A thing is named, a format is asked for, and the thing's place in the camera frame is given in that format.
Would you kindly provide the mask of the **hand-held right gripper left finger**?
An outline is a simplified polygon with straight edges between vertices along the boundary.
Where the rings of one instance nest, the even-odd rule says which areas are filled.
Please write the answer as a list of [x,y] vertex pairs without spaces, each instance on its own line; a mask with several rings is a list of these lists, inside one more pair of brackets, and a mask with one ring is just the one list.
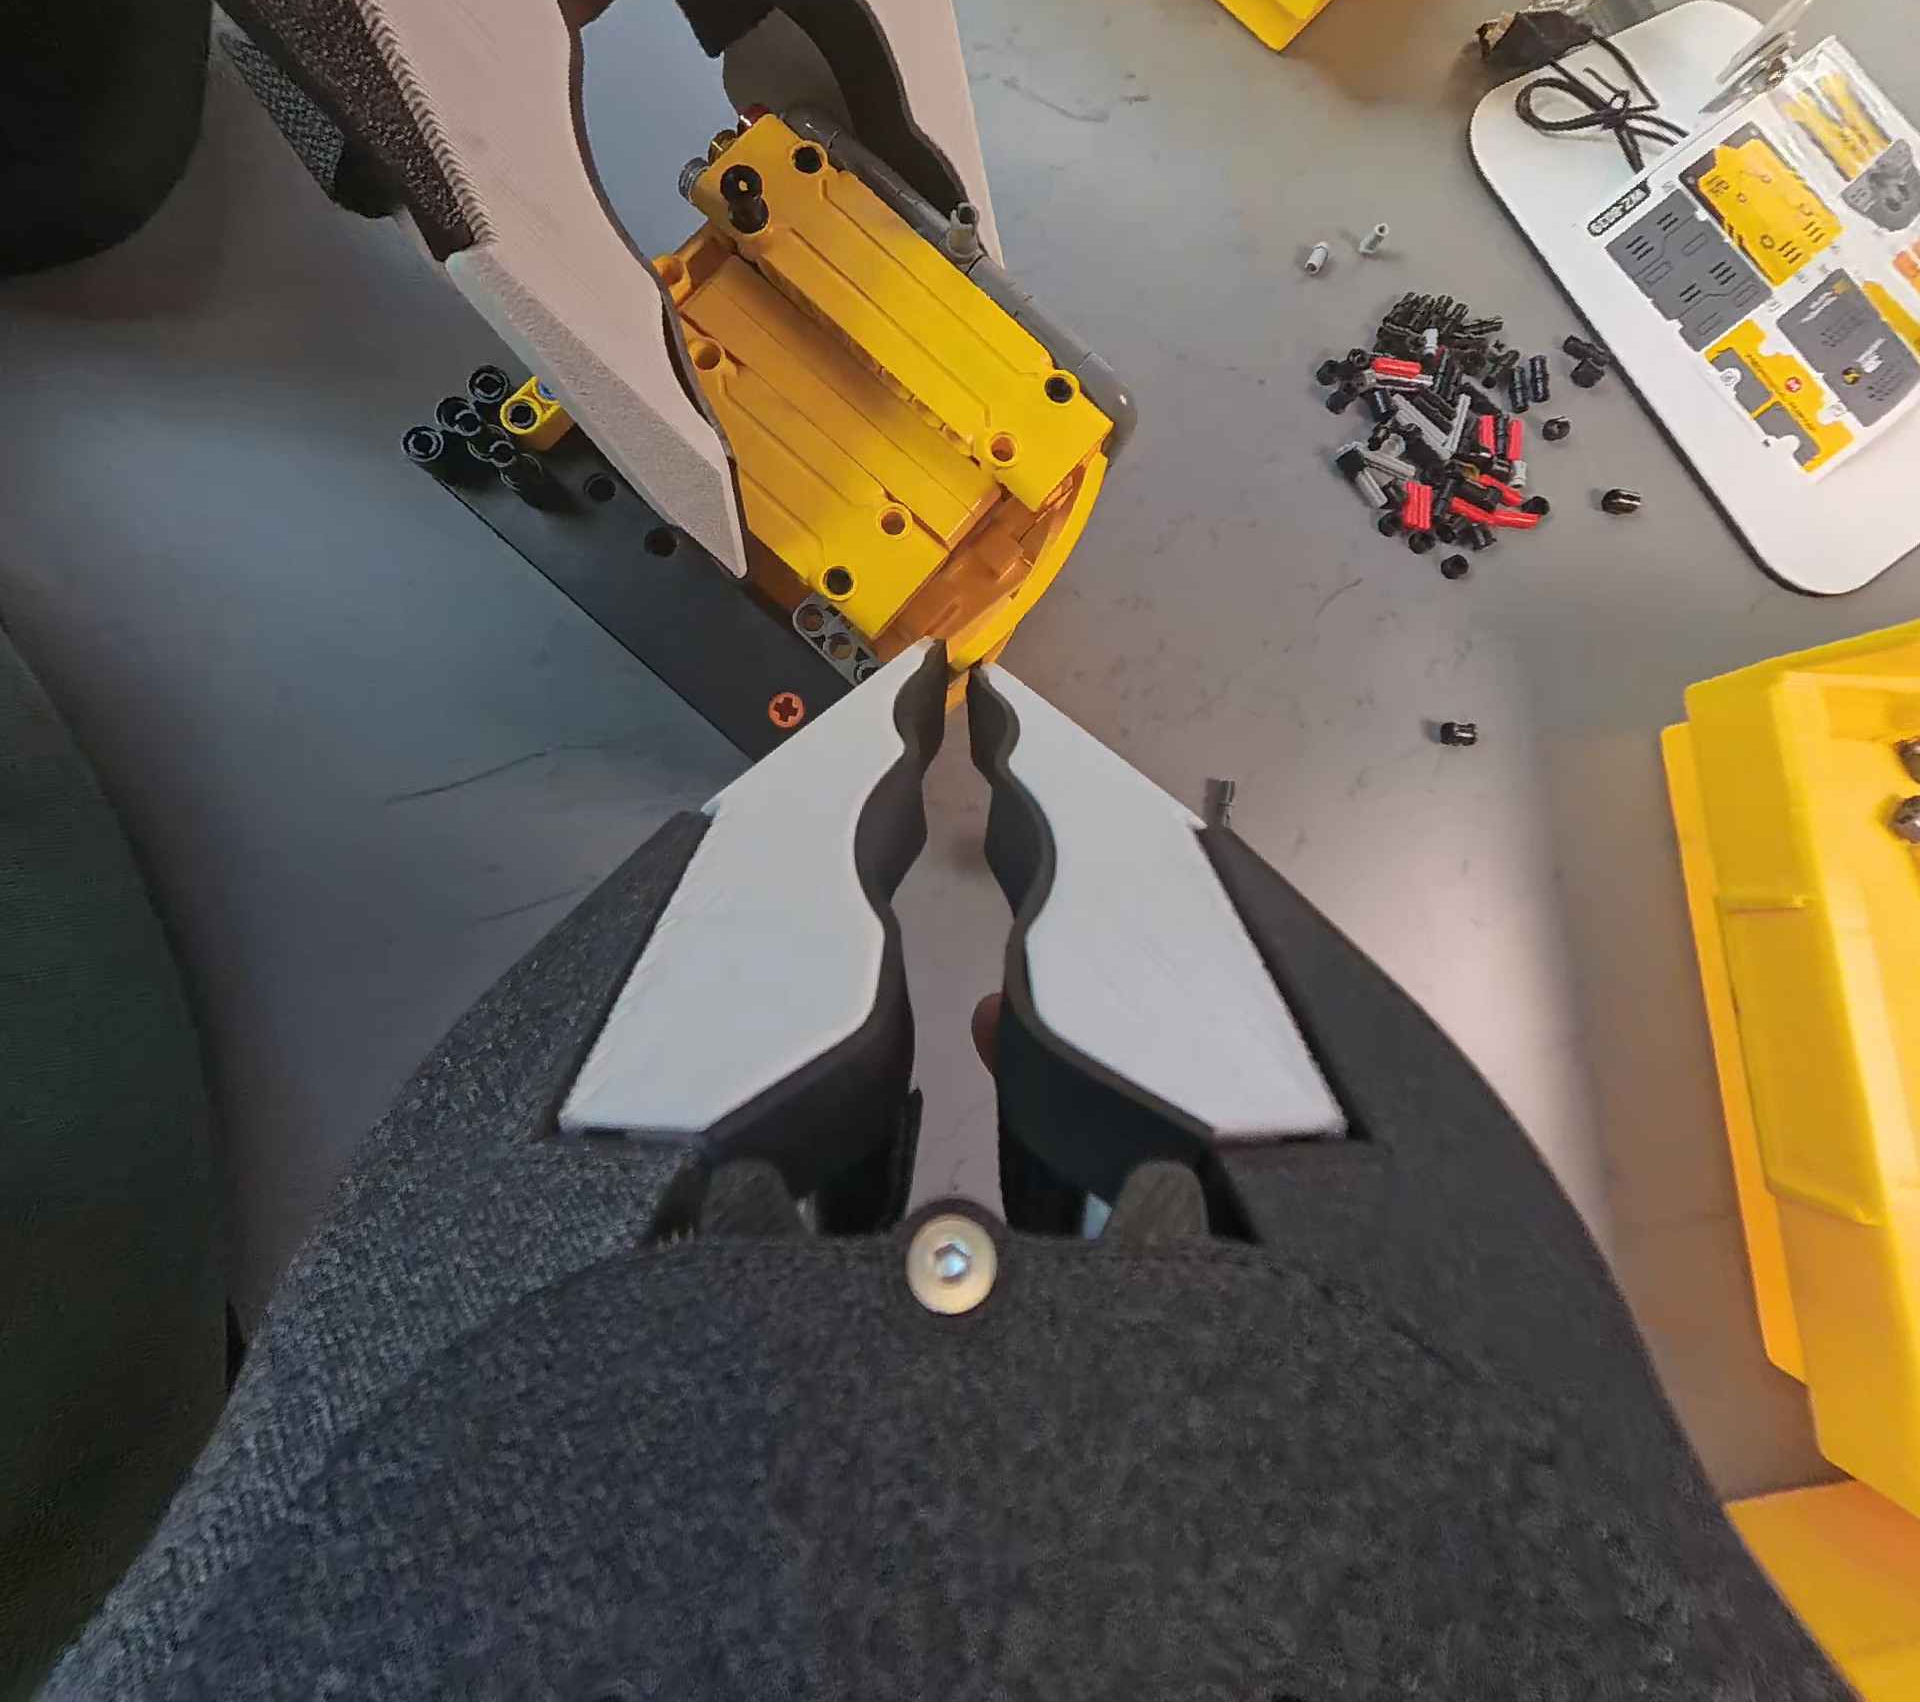
[[882,1140],[913,1066],[896,897],[926,847],[946,724],[946,648],[915,643],[703,805],[564,1096],[564,1132]]

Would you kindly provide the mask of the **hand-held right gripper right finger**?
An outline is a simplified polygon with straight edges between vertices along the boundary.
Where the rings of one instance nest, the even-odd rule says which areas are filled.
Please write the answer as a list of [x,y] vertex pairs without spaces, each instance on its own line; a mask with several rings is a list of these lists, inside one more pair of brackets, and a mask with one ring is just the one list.
[[1028,1143],[1279,1143],[1346,1112],[1204,824],[1009,667],[967,682],[986,859],[1012,911],[1001,1112]]

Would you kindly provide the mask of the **yellow lego vehicle model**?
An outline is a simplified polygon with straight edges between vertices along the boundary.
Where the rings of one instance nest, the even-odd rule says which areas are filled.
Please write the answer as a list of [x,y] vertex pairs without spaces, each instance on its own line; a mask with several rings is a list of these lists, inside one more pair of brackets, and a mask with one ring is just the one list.
[[656,258],[732,448],[745,574],[533,376],[470,370],[404,460],[750,760],[919,640],[993,662],[1074,554],[1137,403],[1107,359],[833,118],[741,113]]

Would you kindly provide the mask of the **pile of small lego pins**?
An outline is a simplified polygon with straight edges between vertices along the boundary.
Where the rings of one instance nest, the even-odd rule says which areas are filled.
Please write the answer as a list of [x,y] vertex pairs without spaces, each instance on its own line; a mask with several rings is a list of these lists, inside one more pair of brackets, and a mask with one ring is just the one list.
[[1571,335],[1558,376],[1548,354],[1510,339],[1503,317],[1412,288],[1317,359],[1312,384],[1340,426],[1328,461],[1373,534],[1460,583],[1554,516],[1537,461],[1571,443],[1565,393],[1610,366],[1604,348]]

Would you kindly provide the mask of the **black power plug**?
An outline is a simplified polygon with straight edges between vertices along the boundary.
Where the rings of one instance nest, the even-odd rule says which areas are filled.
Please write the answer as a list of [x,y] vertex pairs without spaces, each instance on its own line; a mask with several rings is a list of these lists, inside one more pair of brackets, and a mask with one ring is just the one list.
[[1474,41],[1487,68],[1517,77],[1595,44],[1602,0],[1531,0],[1477,24]]

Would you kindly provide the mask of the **yellow divided parts bin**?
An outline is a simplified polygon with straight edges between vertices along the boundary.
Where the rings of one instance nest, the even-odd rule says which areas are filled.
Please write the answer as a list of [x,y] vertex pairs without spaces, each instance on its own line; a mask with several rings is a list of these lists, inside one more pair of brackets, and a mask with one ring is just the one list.
[[1767,1360],[1917,1512],[1917,624],[1686,692],[1662,732]]

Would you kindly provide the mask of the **white book stand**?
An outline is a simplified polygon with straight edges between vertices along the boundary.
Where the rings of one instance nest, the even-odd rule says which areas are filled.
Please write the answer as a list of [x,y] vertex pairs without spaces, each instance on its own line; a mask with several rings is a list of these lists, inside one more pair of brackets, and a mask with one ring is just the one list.
[[1828,35],[1868,68],[1915,124],[1915,0],[1662,0],[1630,26],[1595,14],[1598,39],[1558,63],[1593,102],[1618,94],[1640,154],[1610,124],[1550,129],[1588,100],[1520,103],[1515,75],[1476,105],[1467,145],[1479,180],[1585,320],[1746,551],[1781,585],[1847,593],[1915,548],[1915,416],[1812,489],[1770,466],[1691,380],[1662,324],[1588,246],[1589,213],[1632,188],[1693,129],[1771,87]]

